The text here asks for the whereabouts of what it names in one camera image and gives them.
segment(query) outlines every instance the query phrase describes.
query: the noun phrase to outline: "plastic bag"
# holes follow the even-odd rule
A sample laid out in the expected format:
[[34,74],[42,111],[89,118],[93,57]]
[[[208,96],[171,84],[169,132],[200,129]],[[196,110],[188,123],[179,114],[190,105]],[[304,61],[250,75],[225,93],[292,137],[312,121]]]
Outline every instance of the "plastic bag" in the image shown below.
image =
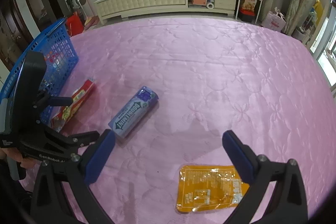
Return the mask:
[[176,208],[196,212],[235,207],[248,188],[234,166],[186,165],[180,170]]
[[95,87],[95,83],[92,79],[88,79],[84,84],[71,96],[73,103],[70,106],[62,106],[59,108],[56,115],[51,119],[51,127],[60,132],[63,126],[72,118],[72,116],[77,112],[78,108],[86,100],[90,92]]
[[281,32],[286,25],[286,21],[284,15],[275,7],[275,12],[269,11],[261,25],[267,29]]

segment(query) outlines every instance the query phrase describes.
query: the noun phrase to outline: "pink bag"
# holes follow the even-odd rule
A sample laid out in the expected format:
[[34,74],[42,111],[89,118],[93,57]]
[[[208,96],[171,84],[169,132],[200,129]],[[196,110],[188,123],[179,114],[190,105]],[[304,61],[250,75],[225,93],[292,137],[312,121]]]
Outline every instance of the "pink bag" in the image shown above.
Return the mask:
[[267,29],[281,32],[286,25],[286,21],[284,15],[275,7],[275,12],[269,11],[261,25]]

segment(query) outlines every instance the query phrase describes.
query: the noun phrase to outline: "toilet paper roll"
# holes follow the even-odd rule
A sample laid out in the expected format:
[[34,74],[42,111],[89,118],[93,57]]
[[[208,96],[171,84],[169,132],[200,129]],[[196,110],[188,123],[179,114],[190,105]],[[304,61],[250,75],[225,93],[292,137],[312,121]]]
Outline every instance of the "toilet paper roll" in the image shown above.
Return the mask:
[[213,6],[213,3],[212,3],[212,2],[208,2],[208,3],[207,3],[207,8],[208,8],[208,9],[213,9],[213,7],[214,7],[214,6]]

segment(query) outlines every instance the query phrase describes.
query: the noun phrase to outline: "hand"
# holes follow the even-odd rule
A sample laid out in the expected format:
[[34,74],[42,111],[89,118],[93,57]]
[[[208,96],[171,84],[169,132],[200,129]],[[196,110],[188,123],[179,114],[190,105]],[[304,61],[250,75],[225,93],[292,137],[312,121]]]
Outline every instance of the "hand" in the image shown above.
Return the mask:
[[37,160],[34,160],[32,158],[23,158],[20,151],[15,147],[0,148],[0,159],[5,158],[6,155],[12,158],[13,160],[16,160],[17,162],[20,162],[21,163],[20,166],[25,169],[33,168],[37,163]]

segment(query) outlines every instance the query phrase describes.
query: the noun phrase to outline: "blue plastic basket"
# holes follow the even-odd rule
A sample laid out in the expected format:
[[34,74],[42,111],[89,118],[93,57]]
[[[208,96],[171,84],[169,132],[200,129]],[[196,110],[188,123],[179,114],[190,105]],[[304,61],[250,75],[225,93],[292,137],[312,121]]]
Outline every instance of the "blue plastic basket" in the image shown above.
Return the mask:
[[[65,28],[65,18],[61,18],[42,31],[27,47],[15,63],[0,92],[0,100],[13,96],[23,60],[28,51],[42,52],[47,63],[47,71],[40,89],[58,96],[78,62],[78,56]],[[41,114],[41,121],[48,124],[53,108],[48,106]]]

